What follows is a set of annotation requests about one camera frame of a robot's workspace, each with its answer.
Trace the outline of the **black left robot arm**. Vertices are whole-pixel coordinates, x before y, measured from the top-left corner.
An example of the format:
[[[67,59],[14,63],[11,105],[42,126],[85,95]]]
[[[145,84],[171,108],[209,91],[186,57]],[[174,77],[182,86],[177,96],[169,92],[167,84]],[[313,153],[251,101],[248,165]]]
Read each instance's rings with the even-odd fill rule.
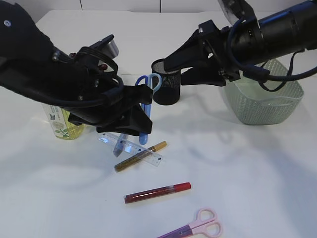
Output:
[[[17,3],[0,3],[0,84],[34,101],[69,112],[74,125],[97,132],[149,134],[153,123],[141,105],[152,102],[145,84],[127,86],[114,58],[114,36],[73,55],[58,49]]]

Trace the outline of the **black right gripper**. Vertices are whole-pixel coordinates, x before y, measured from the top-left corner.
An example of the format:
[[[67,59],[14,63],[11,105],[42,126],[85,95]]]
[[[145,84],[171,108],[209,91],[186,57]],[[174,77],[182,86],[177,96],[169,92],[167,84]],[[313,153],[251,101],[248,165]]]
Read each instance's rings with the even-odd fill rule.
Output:
[[[213,85],[223,87],[225,79],[236,81],[240,72],[227,53],[230,27],[218,29],[212,20],[199,24],[197,30],[175,52],[164,59],[166,72],[191,69],[181,74],[181,85]]]

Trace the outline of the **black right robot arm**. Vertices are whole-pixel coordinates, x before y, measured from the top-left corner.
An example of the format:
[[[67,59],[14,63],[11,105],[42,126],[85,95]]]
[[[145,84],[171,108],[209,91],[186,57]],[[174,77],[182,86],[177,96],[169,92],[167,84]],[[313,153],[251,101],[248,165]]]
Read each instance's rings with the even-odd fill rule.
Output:
[[[315,75],[315,68],[290,76],[274,76],[260,63],[317,47],[317,3],[307,0],[257,19],[244,0],[219,2],[230,25],[219,29],[201,23],[191,37],[163,62],[167,72],[184,70],[182,85],[215,85],[242,76],[258,83],[290,82]]]

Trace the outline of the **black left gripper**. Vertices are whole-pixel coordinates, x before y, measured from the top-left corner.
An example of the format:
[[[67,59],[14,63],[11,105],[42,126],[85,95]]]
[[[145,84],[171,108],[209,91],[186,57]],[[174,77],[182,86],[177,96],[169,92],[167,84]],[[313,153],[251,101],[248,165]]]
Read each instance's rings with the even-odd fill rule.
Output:
[[[119,54],[114,35],[75,53],[77,56],[72,59],[53,46],[52,62],[62,73],[55,76],[57,94],[51,105],[68,111],[72,124],[97,126],[98,133],[151,134],[153,123],[136,104],[151,104],[154,91],[146,84],[124,86],[114,61]],[[98,61],[106,63],[108,69],[99,70]],[[136,106],[126,111],[125,103]]]

